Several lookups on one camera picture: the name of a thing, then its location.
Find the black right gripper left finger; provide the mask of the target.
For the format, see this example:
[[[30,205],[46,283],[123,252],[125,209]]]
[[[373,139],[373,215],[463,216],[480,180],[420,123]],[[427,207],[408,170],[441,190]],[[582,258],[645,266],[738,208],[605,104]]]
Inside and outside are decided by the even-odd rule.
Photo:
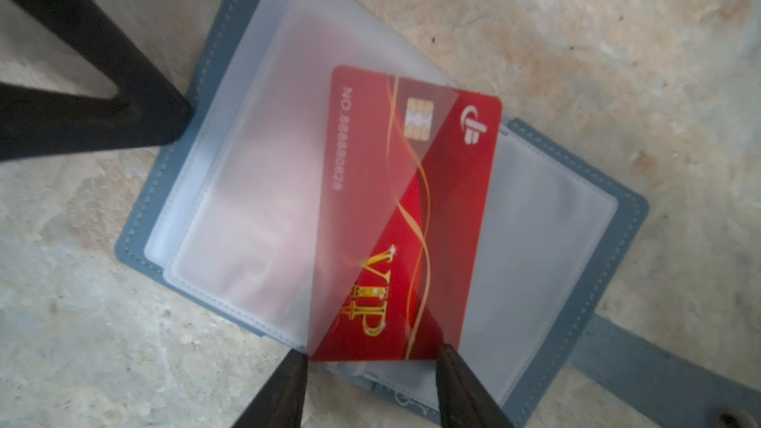
[[[308,360],[290,350],[233,428],[299,428],[307,387]]]

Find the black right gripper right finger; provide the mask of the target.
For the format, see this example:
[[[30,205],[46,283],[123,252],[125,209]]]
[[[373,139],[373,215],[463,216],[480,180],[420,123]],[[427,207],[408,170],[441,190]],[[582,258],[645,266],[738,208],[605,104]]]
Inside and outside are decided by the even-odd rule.
[[[444,345],[439,351],[436,388],[443,428],[514,427],[451,345]]]

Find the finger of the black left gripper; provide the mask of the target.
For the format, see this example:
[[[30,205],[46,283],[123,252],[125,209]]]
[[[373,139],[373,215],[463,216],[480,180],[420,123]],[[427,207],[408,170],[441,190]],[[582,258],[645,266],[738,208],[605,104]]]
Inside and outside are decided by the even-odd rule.
[[[193,116],[93,0],[1,0],[1,158],[153,147]]]

